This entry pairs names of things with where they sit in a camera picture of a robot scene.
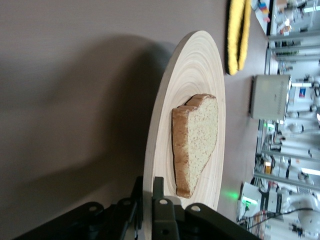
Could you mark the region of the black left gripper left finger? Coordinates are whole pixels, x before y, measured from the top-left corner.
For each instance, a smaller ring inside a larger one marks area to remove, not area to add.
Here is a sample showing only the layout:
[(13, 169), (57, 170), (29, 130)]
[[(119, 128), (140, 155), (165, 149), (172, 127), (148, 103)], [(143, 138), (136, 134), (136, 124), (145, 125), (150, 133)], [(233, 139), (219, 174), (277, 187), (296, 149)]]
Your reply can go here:
[(143, 223), (143, 177), (135, 180), (129, 197), (119, 200), (115, 208), (115, 233), (138, 234)]

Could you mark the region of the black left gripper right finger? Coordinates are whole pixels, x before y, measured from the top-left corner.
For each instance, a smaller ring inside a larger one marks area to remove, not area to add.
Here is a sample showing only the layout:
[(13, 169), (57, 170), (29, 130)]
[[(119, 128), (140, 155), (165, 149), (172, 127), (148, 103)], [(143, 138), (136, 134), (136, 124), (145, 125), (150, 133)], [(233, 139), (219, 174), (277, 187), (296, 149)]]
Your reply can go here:
[(156, 176), (153, 181), (151, 239), (179, 239), (174, 204), (171, 200), (164, 197), (164, 178), (158, 176)]

